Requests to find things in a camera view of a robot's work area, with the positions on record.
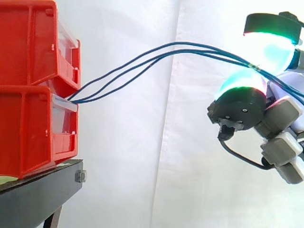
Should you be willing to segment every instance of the green light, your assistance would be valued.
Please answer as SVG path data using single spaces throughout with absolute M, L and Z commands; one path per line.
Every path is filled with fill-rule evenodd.
M 266 95 L 267 84 L 265 80 L 253 69 L 243 69 L 232 74 L 221 86 L 215 95 L 215 100 L 232 88 L 251 87 Z
M 246 60 L 275 76 L 287 69 L 295 51 L 290 39 L 264 32 L 247 33 L 245 38 Z

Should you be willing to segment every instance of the blue cable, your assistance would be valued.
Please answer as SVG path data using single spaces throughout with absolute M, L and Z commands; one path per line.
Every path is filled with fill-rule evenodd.
M 150 54 L 150 53 L 152 53 L 152 52 L 161 50 L 161 49 L 163 49 L 163 48 L 167 48 L 167 47 L 175 46 L 175 45 L 188 45 L 188 46 L 193 46 L 193 47 L 208 48 L 208 49 L 211 49 L 211 50 L 214 50 L 214 51 L 218 51 L 218 52 L 220 52 L 220 53 L 222 53 L 222 54 L 229 55 L 229 56 L 233 57 L 234 59 L 236 59 L 236 60 L 238 60 L 238 61 L 240 61 L 240 62 L 246 62 L 246 60 L 244 60 L 243 58 L 241 58 L 241 57 L 239 57 L 239 56 L 237 56 L 237 55 L 234 55 L 234 54 L 232 54 L 232 53 L 226 52 L 226 51 L 224 51 L 224 50 L 222 50 L 222 49 L 219 49 L 219 48 L 217 48 L 217 47 L 213 47 L 213 46 L 209 46 L 209 45 L 203 45 L 203 44 L 199 44 L 199 43 L 193 43 L 193 42 L 172 42 L 172 43 L 168 43 L 168 44 L 165 44 L 165 45 L 161 45 L 161 46 L 159 46 L 159 47 L 156 47 L 156 48 L 154 48 L 154 49 L 151 49 L 150 51 L 144 52 L 144 53 L 140 54 L 139 56 L 135 57 L 134 59 L 130 60 L 129 62 L 123 64 L 122 66 L 120 66 L 120 67 L 118 67 L 118 68 L 116 68 L 116 69 L 114 69 L 114 70 L 111 70 L 111 71 L 108 72 L 107 74 L 105 74 L 105 75 L 103 75 L 103 76 L 101 76 L 101 77 L 98 77 L 98 78 L 96 78 L 96 79 L 94 79 L 94 80 L 88 82 L 88 83 L 85 84 L 80 90 L 78 90 L 76 93 L 74 93 L 72 96 L 70 96 L 70 97 L 68 98 L 68 100 L 73 99 L 77 94 L 79 94 L 82 90 L 84 90 L 86 87 L 88 87 L 88 86 L 91 85 L 92 83 L 97 82 L 97 81 L 99 81 L 99 80 L 101 80 L 101 79 L 103 79 L 103 78 L 105 78 L 105 77 L 111 75 L 112 73 L 114 73 L 114 72 L 116 72 L 116 71 L 118 71 L 118 70 L 120 70 L 120 69 L 122 69 L 122 68 L 124 68 L 124 67 L 126 67 L 126 66 L 128 66 L 128 65 L 130 65 L 131 63 L 135 62 L 136 60 L 140 59 L 141 57 L 146 56 L 146 55 L 148 55 L 148 54 Z
M 166 52 L 164 54 L 161 54 L 161 55 L 158 55 L 158 56 L 155 56 L 153 58 L 150 58 L 138 65 L 135 65 L 131 68 L 129 68 L 128 70 L 125 70 L 123 71 L 122 73 L 120 73 L 118 76 L 116 76 L 115 78 L 113 78 L 110 82 L 108 82 L 107 84 L 105 84 L 101 89 L 99 89 L 97 92 L 91 94 L 90 96 L 87 96 L 85 98 L 82 98 L 82 99 L 79 99 L 79 100 L 74 100 L 72 102 L 74 103 L 77 103 L 79 104 L 80 102 L 84 101 L 84 100 L 88 100 L 89 98 L 92 98 L 93 96 L 99 94 L 100 92 L 102 92 L 106 87 L 108 87 L 112 82 L 114 82 L 115 80 L 117 80 L 118 78 L 120 78 L 121 76 L 127 74 L 128 72 L 136 69 L 136 68 L 139 68 L 149 62 L 152 62 L 153 60 L 156 60 L 156 59 L 159 59 L 159 58 L 162 58 L 162 57 L 168 57 L 168 56 L 171 56 L 171 55 L 175 55 L 175 54 L 179 54 L 179 53 L 193 53 L 193 54 L 198 54 L 200 55 L 200 53 L 210 53 L 210 54 L 215 54 L 215 55 L 222 55 L 222 56 L 225 56 L 225 57 L 230 57 L 228 56 L 227 54 L 222 54 L 222 53 L 218 53 L 217 51 L 209 51 L 209 50 L 199 50 L 199 49 L 180 49 L 180 50 L 175 50 L 175 51 L 170 51 L 170 52 Z M 240 63 L 240 62 L 237 62 L 237 61 L 233 61 L 233 60 L 230 60 L 230 59 L 225 59 L 225 58 L 220 58 L 220 57 L 217 57 L 216 59 L 218 60 L 222 60 L 222 61 L 225 61 L 225 62 L 228 62 L 228 63 L 232 63 L 232 64 L 235 64 L 235 65 L 239 65 L 239 66 L 244 66 L 243 63 Z
M 100 90 L 98 90 L 97 92 L 95 92 L 94 94 L 88 96 L 88 97 L 85 97 L 85 98 L 82 98 L 82 99 L 79 99 L 79 100 L 75 100 L 73 101 L 74 103 L 76 104 L 81 104 L 81 103 L 88 103 L 88 102 L 92 102 L 92 101 L 95 101 L 95 100 L 98 100 L 98 99 L 101 99 L 107 95 L 110 95 L 111 93 L 113 92 L 116 92 L 117 90 L 120 90 L 122 89 L 123 87 L 125 87 L 126 85 L 128 85 L 129 83 L 131 83 L 133 80 L 135 80 L 136 78 L 138 78 L 140 75 L 142 75 L 144 72 L 146 72 L 151 66 L 153 66 L 154 64 L 156 64 L 158 61 L 160 61 L 161 59 L 167 57 L 167 56 L 170 56 L 170 55 L 174 55 L 174 54 L 179 54 L 179 53 L 193 53 L 193 54 L 198 54 L 198 55 L 202 55 L 202 56 L 207 56 L 207 57 L 211 57 L 211 58 L 215 58 L 215 59 L 218 59 L 218 60 L 221 60 L 221 61 L 225 61 L 225 62 L 229 62 L 229 63 L 232 63 L 232 64 L 236 64 L 236 65 L 239 65 L 239 66 L 243 66 L 243 67 L 250 67 L 250 68 L 253 68 L 254 70 L 256 70 L 258 73 L 260 73 L 262 76 L 264 76 L 265 78 L 267 78 L 268 80 L 270 80 L 271 82 L 275 83 L 276 85 L 278 85 L 280 88 L 282 88 L 284 91 L 286 91 L 288 94 L 290 94 L 291 96 L 293 96 L 296 100 L 298 100 L 302 105 L 304 105 L 304 101 L 300 98 L 300 97 L 303 97 L 304 98 L 304 94 L 301 93 L 300 91 L 296 90 L 295 88 L 289 86 L 288 84 L 284 83 L 283 81 L 281 81 L 279 78 L 273 76 L 272 74 L 262 70 L 262 69 L 259 69 L 258 67 L 250 64 L 248 61 L 244 60 L 243 58 L 241 57 L 238 57 L 232 53 L 229 53 L 229 52 L 226 52 L 224 50 L 221 50 L 219 48 L 216 48 L 216 47 L 212 47 L 212 46 L 208 46 L 208 45 L 203 45 L 203 44 L 198 44 L 198 43 L 191 43 L 191 42 L 172 42 L 172 43 L 169 43 L 169 44 L 166 44 L 166 45 L 162 45 L 160 47 L 157 47 L 157 48 L 154 48 L 150 51 L 147 51 L 141 55 L 139 55 L 138 57 L 132 59 L 131 61 L 127 62 L 126 64 L 110 71 L 109 73 L 107 73 L 106 75 L 104 76 L 101 76 L 97 79 L 94 79 L 93 81 L 87 83 L 85 86 L 83 86 L 78 92 L 76 92 L 74 95 L 72 95 L 69 100 L 71 100 L 73 97 L 75 97 L 79 92 L 81 92 L 83 89 L 85 89 L 86 87 L 88 87 L 90 84 L 98 81 L 98 80 L 101 80 L 107 76 L 109 76 L 110 74 L 114 73 L 115 71 L 118 71 L 124 67 L 126 67 L 127 65 L 133 63 L 134 61 L 138 60 L 139 58 L 149 54 L 149 53 L 152 53 L 154 51 L 157 51 L 157 50 L 160 50 L 162 48 L 166 48 L 166 47 L 169 47 L 169 46 L 173 46 L 173 45 L 190 45 L 190 46 L 195 46 L 195 47 L 201 47 L 201 48 L 209 48 L 211 50 L 214 50 L 214 51 L 204 51 L 204 50 L 197 50 L 197 49 L 181 49 L 181 50 L 176 50 L 176 51 L 172 51 L 172 52 L 167 52 L 167 53 L 164 53 L 164 54 L 161 54 L 161 55 L 158 55 L 154 58 L 151 58 L 141 64 L 138 64 L 124 72 L 122 72 L 121 74 L 119 74 L 117 77 L 115 77 L 114 79 L 112 79 L 109 83 L 107 83 L 105 86 L 103 86 Z M 229 57 L 229 58 L 232 58 L 232 59 L 235 59 L 237 61 L 233 61 L 233 60 L 229 60 L 229 59 L 225 59 L 225 58 L 220 58 L 220 57 L 215 57 L 213 55 L 207 55 L 206 53 L 210 53 L 210 54 L 216 54 L 216 55 L 222 55 L 222 56 L 225 56 L 225 57 Z M 145 68 L 142 72 L 140 72 L 137 76 L 135 76 L 134 78 L 132 78 L 130 81 L 128 81 L 126 84 L 120 86 L 119 88 L 115 89 L 115 90 L 112 90 L 110 91 L 109 93 L 106 93 L 105 95 L 102 95 L 102 96 L 99 96 L 99 97 L 96 97 L 94 99 L 91 99 L 91 100 L 88 100 L 89 98 L 97 95 L 98 93 L 102 92 L 107 86 L 109 86 L 113 81 L 115 81 L 116 79 L 118 79 L 119 77 L 121 77 L 122 75 L 138 68 L 138 67 L 141 67 L 151 61 L 155 60 L 152 64 L 150 64 L 147 68 Z
M 139 74 L 137 74 L 135 77 L 133 77 L 131 80 L 129 80 L 128 82 L 126 82 L 125 84 L 123 84 L 122 86 L 104 94 L 104 95 L 101 95 L 99 97 L 96 97 L 96 98 L 93 98 L 93 99 L 90 99 L 90 100 L 85 100 L 85 99 L 80 99 L 80 100 L 76 100 L 76 101 L 73 101 L 73 103 L 75 104 L 83 104 L 83 103 L 89 103 L 89 102 L 93 102 L 93 101 L 96 101 L 96 100 L 99 100 L 101 98 L 104 98 L 105 96 L 108 96 L 122 88 L 124 88 L 125 86 L 127 86 L 128 84 L 130 84 L 132 81 L 134 81 L 135 79 L 137 79 L 139 76 L 141 76 L 143 73 L 145 73 L 148 69 L 150 69 L 153 65 L 155 65 L 157 62 L 159 62 L 160 60 L 162 60 L 163 58 L 165 57 L 168 57 L 170 55 L 174 55 L 174 54 L 179 54 L 179 53 L 187 53 L 187 52 L 176 52 L 176 51 L 172 51 L 172 52 L 169 52 L 170 54 L 163 54 L 161 57 L 159 57 L 158 59 L 156 59 L 154 62 L 152 62 L 151 64 L 149 64 L 143 71 L 141 71 Z M 248 67 L 246 64 L 243 64 L 243 63 L 239 63 L 239 62 L 235 62 L 235 61 L 232 61 L 232 60 L 229 60 L 229 59 L 224 59 L 224 58 L 221 58 L 221 57 L 217 57 L 217 56 L 213 56 L 213 55 L 209 55 L 209 54 L 206 54 L 204 53 L 204 51 L 194 51 L 194 52 L 188 52 L 188 53 L 191 53 L 191 54 L 196 54 L 196 55 L 200 55 L 200 56 L 206 56 L 206 57 L 210 57 L 210 58 L 214 58 L 214 59 L 217 59 L 217 60 L 221 60 L 221 61 L 225 61 L 225 62 L 228 62 L 228 63 L 233 63 L 233 64 L 236 64 L 236 65 L 239 65 L 239 66 L 242 66 L 242 67 Z M 104 85 L 100 90 L 99 92 L 103 91 L 106 87 L 108 87 L 113 81 L 117 80 L 119 77 L 121 77 L 122 75 L 124 75 L 125 72 L 122 72 L 120 75 L 116 76 L 115 78 L 113 78 L 110 82 L 108 82 L 106 85 Z

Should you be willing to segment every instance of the red storage bin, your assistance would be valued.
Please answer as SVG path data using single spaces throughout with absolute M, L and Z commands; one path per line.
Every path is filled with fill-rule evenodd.
M 0 85 L 0 176 L 23 178 L 77 155 L 78 106 L 45 86 Z
M 55 2 L 0 0 L 0 29 L 0 85 L 44 85 L 60 97 L 80 88 L 80 42 Z

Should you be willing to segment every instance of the white fabric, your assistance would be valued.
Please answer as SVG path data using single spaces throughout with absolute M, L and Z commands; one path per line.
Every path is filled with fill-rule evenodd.
M 298 0 L 57 1 L 82 41 L 83 84 L 175 40 L 243 54 L 246 15 L 290 10 L 301 18 L 304 7 Z M 220 84 L 238 69 L 178 55 L 122 91 L 82 104 L 79 158 L 88 180 L 64 205 L 59 227 L 302 227 L 303 185 L 287 185 L 275 171 L 251 167 L 217 142 L 218 126 L 210 123 L 206 109 Z M 261 142 L 248 131 L 229 145 L 258 161 Z

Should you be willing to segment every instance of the bolt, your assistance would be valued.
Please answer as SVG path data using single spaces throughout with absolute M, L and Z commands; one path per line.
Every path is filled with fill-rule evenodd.
M 86 182 L 87 173 L 86 170 L 78 170 L 76 172 L 75 181 L 77 183 L 85 183 Z

